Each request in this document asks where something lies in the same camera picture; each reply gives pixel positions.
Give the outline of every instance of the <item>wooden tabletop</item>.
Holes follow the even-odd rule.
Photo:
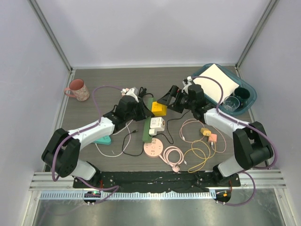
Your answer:
[[[79,102],[74,98],[69,98],[66,112],[64,115],[62,127],[65,130],[76,129],[85,126],[98,119],[98,112],[92,100],[92,91],[99,86],[112,85],[123,88],[142,86],[147,88],[147,91],[154,94],[155,98],[164,96],[172,85],[177,85],[182,88],[182,80],[192,73],[197,71],[199,67],[161,67],[161,68],[123,68],[123,69],[87,69],[77,70],[75,79],[81,78],[85,81],[86,86],[90,91],[90,98],[87,101]],[[228,67],[235,73],[234,67]],[[103,88],[99,89],[95,94],[95,99],[102,111],[107,113],[112,110],[113,106],[118,104],[121,98],[120,92],[116,89]],[[168,109],[167,116],[163,118],[165,121],[173,118],[180,118],[182,114],[170,111]],[[180,139],[179,129],[183,122],[187,119],[193,118],[192,114],[187,113],[181,120],[170,121],[168,128],[174,139],[174,146],[179,147],[183,152],[190,149],[191,144],[186,143]],[[238,117],[244,121],[251,121],[248,112]],[[129,126],[130,131],[135,129],[137,133],[132,134],[131,142],[126,149],[126,152],[138,154],[142,151],[143,142],[143,125],[144,121],[132,122]],[[202,125],[199,122],[190,123],[183,128],[183,135],[186,140],[194,141],[200,139],[200,128]],[[218,134],[217,137],[217,151],[224,150],[225,144],[223,138],[216,130],[210,126],[206,126],[213,133]],[[117,155],[121,152],[122,141],[124,136],[128,133],[125,129],[115,136],[111,136],[111,145],[99,145],[100,150],[106,155]],[[165,128],[163,132],[169,139],[169,135]],[[224,135],[227,143],[227,148],[224,153],[216,153],[213,158],[209,159],[203,170],[212,170],[212,167],[222,161],[231,157],[233,152],[233,141],[227,135]],[[158,136],[164,148],[170,146],[163,136]],[[196,148],[204,150],[208,155],[208,149],[202,143],[196,143]],[[122,154],[116,158],[109,158],[102,156],[94,144],[89,144],[80,152],[80,159],[94,164],[102,171],[149,171],[149,170],[171,170],[171,167],[165,164],[160,158],[149,158],[144,153],[138,157],[132,157]],[[179,154],[177,152],[170,154],[171,161],[177,161]],[[185,160],[188,165],[182,163],[181,170],[188,170],[190,167],[201,163],[203,160],[195,156],[192,152],[187,154]]]

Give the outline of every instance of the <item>white panel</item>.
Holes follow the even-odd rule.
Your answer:
[[[68,72],[27,1],[0,1],[0,34],[0,219],[16,226]]]
[[[241,74],[258,94],[252,110],[279,149],[277,166],[301,209],[301,1],[281,0],[247,55]]]
[[[236,63],[269,0],[38,0],[70,64]]]

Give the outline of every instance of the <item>pink disc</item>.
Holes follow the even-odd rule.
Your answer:
[[[153,138],[151,143],[145,143],[143,148],[147,156],[156,158],[162,153],[163,144],[159,139]]]

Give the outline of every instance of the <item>yellow power adapter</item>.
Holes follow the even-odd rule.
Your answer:
[[[207,128],[201,128],[201,134],[203,134],[204,136],[211,136],[211,131]]]
[[[151,112],[157,117],[165,116],[167,114],[167,106],[159,104],[157,101],[152,102]]]

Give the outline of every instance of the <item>blue bin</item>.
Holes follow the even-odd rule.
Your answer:
[[[193,73],[191,76],[200,76],[205,70],[207,70],[211,65],[213,64],[206,64],[204,65],[202,68],[200,68],[197,72]],[[243,81],[242,79],[240,79],[239,77],[237,77],[235,74],[233,74],[231,71],[229,71],[227,68],[222,67],[218,64],[215,64],[222,72],[224,72],[230,79],[232,79],[234,82],[236,82],[240,87],[243,87],[245,89],[247,89],[250,92],[250,97],[247,100],[246,104],[244,105],[243,108],[239,108],[236,109],[233,112],[230,112],[228,110],[226,110],[222,105],[220,105],[220,110],[222,110],[223,112],[227,113],[228,115],[240,115],[245,113],[255,102],[256,98],[257,98],[257,94],[256,91],[254,90],[254,88],[252,86],[250,86],[248,83],[246,83],[245,81]],[[214,100],[212,100],[210,97],[208,97],[205,94],[206,98],[211,101],[214,105],[217,105],[217,102],[215,102]]]

